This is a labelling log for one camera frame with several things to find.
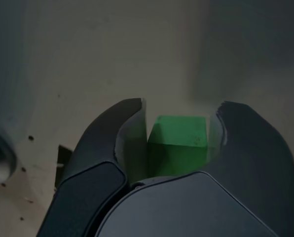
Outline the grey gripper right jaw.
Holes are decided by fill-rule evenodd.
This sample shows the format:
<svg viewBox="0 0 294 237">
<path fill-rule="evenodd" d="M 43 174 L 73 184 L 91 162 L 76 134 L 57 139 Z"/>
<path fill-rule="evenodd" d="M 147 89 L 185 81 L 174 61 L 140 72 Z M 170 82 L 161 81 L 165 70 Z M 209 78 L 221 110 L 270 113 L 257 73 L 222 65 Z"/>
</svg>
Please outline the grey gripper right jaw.
<svg viewBox="0 0 294 237">
<path fill-rule="evenodd" d="M 106 215 L 99 237 L 294 237 L 294 158 L 281 134 L 245 104 L 223 102 L 208 163 L 148 179 Z"/>
</svg>

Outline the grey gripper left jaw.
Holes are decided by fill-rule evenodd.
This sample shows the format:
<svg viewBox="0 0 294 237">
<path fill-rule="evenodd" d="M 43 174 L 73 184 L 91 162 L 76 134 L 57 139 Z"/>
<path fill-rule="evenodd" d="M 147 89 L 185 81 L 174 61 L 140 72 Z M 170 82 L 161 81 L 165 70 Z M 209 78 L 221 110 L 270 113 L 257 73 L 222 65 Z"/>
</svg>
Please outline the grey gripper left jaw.
<svg viewBox="0 0 294 237">
<path fill-rule="evenodd" d="M 141 98 L 125 99 L 83 133 L 38 236 L 93 237 L 131 184 L 146 178 L 146 104 Z"/>
</svg>

